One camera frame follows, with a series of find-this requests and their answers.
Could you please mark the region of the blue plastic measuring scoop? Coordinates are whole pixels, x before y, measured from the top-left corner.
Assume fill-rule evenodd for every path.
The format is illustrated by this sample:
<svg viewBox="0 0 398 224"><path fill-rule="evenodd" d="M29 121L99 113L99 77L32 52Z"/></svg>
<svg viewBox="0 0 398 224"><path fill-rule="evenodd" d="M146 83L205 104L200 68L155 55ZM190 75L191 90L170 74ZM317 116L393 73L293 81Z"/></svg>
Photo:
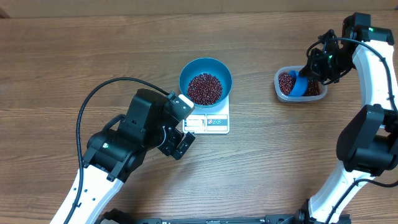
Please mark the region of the blue plastic measuring scoop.
<svg viewBox="0 0 398 224"><path fill-rule="evenodd" d="M289 75L295 82L289 96L303 96L308 88L308 78L300 76L296 70L290 70Z"/></svg>

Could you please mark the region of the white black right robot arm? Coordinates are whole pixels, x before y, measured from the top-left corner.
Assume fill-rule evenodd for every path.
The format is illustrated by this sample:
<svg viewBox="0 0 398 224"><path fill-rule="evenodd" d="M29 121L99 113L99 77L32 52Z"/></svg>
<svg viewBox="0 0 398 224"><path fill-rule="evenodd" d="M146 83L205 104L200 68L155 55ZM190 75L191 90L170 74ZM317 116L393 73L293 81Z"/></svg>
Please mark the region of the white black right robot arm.
<svg viewBox="0 0 398 224"><path fill-rule="evenodd" d="M375 177L397 166L393 54L392 31L372 26L371 16L360 12L344 19L340 38L329 30L308 48L307 64L298 74L329 85L357 70L363 107L338 137L335 169L291 223L340 223L341 212L361 188L377 185Z"/></svg>

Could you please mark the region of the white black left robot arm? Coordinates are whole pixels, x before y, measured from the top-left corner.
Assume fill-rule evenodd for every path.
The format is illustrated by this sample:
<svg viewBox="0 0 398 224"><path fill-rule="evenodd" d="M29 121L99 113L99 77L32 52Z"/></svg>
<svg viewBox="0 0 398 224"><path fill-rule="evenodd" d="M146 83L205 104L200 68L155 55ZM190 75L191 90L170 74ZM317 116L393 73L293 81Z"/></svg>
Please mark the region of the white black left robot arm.
<svg viewBox="0 0 398 224"><path fill-rule="evenodd" d="M52 223L95 223L153 148L181 159L195 137L181 133L177 125L193 109L193 102L183 94L163 96L139 89L126 114L117 115L90 137L83 170L77 173Z"/></svg>

